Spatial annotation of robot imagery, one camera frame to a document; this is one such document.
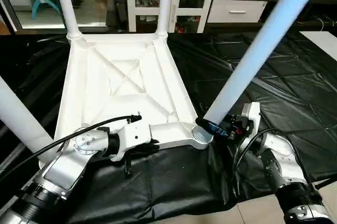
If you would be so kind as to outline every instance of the cable connector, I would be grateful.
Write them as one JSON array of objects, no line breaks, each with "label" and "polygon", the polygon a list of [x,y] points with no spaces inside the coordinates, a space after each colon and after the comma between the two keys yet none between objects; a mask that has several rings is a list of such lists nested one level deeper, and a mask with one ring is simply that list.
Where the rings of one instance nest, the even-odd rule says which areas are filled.
[{"label": "cable connector", "polygon": [[141,115],[131,115],[131,117],[130,117],[130,123],[134,123],[134,122],[139,121],[141,119],[142,119]]}]

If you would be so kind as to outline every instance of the white pole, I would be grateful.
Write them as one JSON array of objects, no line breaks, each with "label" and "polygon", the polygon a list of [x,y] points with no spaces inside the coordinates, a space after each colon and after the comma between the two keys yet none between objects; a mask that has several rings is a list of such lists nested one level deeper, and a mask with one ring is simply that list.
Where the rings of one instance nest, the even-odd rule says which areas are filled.
[{"label": "white pole", "polygon": [[[308,0],[279,0],[267,21],[228,79],[204,119],[219,124],[296,20]],[[209,143],[212,136],[201,127],[193,130],[195,139]]]},{"label": "white pole", "polygon": [[82,33],[78,29],[75,12],[73,9],[72,0],[60,0],[60,4],[62,7],[63,16],[65,19],[65,24],[67,28],[67,38],[79,38]]},{"label": "white pole", "polygon": [[167,36],[169,27],[171,0],[160,0],[158,26],[156,30],[157,36]]},{"label": "white pole", "polygon": [[[37,152],[53,142],[52,138],[22,104],[6,82],[0,77],[0,120],[27,146]],[[55,157],[58,147],[41,154],[38,158],[47,162]]]}]

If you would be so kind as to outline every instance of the black tarp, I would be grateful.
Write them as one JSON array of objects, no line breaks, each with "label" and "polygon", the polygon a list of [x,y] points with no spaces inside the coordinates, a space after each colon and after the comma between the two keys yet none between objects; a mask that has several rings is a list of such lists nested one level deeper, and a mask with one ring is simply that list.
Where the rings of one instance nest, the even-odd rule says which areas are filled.
[{"label": "black tarp", "polygon": [[[200,116],[254,36],[228,33],[168,37],[168,46]],[[5,60],[1,75],[22,100],[29,95],[35,99],[31,111],[41,121],[60,102],[69,46],[64,38],[37,43],[35,36],[16,37],[12,39],[23,39],[27,51],[7,57],[13,69],[21,67],[20,74],[13,79]],[[8,47],[21,43],[8,40]],[[274,126],[291,132],[312,178],[329,178],[337,174],[336,69],[337,62],[329,55],[300,33],[289,33],[231,112],[241,113],[245,102],[260,102],[260,129]],[[43,93],[30,94],[48,78],[51,84],[43,88]],[[55,113],[51,114],[50,134],[56,123]],[[219,140],[204,151],[188,146],[162,150],[134,160],[131,178],[124,176],[121,164],[92,163],[67,201],[68,213],[64,216],[68,216],[68,223],[145,223],[183,213],[229,209],[236,203],[228,181],[231,151]],[[248,153],[238,172],[240,201],[271,193],[261,168],[260,161]]]}]

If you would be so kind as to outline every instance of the tiled floor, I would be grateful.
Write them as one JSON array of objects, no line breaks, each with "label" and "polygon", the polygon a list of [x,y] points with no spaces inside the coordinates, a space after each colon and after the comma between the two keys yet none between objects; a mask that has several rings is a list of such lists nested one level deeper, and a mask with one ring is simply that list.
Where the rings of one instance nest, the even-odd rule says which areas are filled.
[{"label": "tiled floor", "polygon": [[[75,16],[79,27],[105,27],[106,7],[95,0],[85,0],[79,8],[75,8]],[[22,28],[64,28],[61,16],[51,7],[42,6],[37,10],[36,20],[32,12],[16,12]]]},{"label": "tiled floor", "polygon": [[[320,189],[331,218],[337,223],[337,182]],[[153,222],[155,224],[284,224],[283,212],[274,195],[248,200],[229,211],[208,215],[181,215]]]}]

